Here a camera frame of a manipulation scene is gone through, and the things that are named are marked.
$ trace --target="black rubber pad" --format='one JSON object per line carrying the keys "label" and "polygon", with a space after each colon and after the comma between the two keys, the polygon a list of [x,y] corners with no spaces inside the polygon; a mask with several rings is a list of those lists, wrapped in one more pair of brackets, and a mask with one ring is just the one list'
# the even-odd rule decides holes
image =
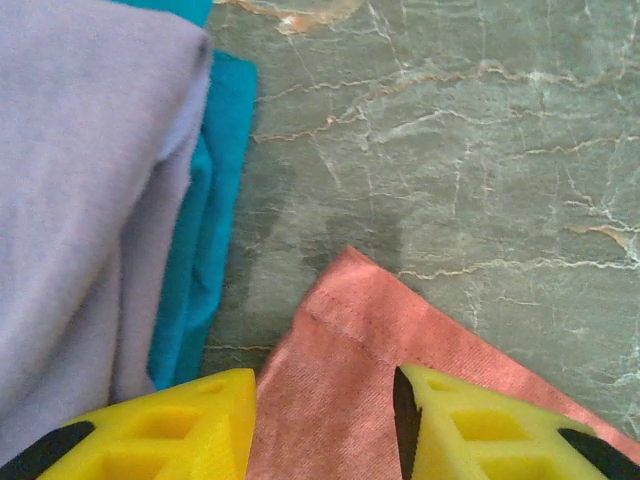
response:
{"label": "black rubber pad", "polygon": [[84,440],[95,426],[78,422],[49,432],[0,468],[0,480],[35,480]]}
{"label": "black rubber pad", "polygon": [[640,480],[640,466],[604,440],[569,428],[558,432],[609,480]]}

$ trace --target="marble surface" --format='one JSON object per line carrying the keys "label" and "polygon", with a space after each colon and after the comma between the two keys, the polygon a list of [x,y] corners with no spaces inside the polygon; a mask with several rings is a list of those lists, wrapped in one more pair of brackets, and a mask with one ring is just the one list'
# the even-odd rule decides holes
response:
{"label": "marble surface", "polygon": [[203,373],[347,244],[640,438],[640,5],[223,0],[261,74]]}

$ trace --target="folded cloth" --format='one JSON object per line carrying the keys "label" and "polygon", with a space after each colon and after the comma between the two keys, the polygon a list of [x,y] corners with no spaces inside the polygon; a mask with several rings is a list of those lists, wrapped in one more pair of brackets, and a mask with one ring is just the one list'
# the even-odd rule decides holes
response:
{"label": "folded cloth", "polygon": [[404,362],[556,410],[640,461],[640,444],[348,248],[261,374],[247,479],[400,479],[392,389]]}
{"label": "folded cloth", "polygon": [[[172,12],[198,26],[205,25],[213,7],[211,0],[116,1]],[[158,389],[198,376],[224,282],[256,83],[252,63],[215,51],[192,181],[173,232],[149,357]]]}
{"label": "folded cloth", "polygon": [[152,391],[157,303],[209,84],[206,33],[110,2],[0,2],[0,464]]}

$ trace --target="square hole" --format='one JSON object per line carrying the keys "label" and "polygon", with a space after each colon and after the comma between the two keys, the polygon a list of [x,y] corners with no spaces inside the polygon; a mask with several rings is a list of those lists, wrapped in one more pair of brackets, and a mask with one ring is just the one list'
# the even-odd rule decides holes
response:
{"label": "square hole", "polygon": [[505,457],[480,461],[489,480],[570,480],[545,457]]}
{"label": "square hole", "polygon": [[139,438],[185,438],[198,421],[198,412],[184,408],[162,408],[142,415],[133,431]]}
{"label": "square hole", "polygon": [[515,418],[498,410],[461,410],[451,414],[462,438],[468,441],[528,440]]}

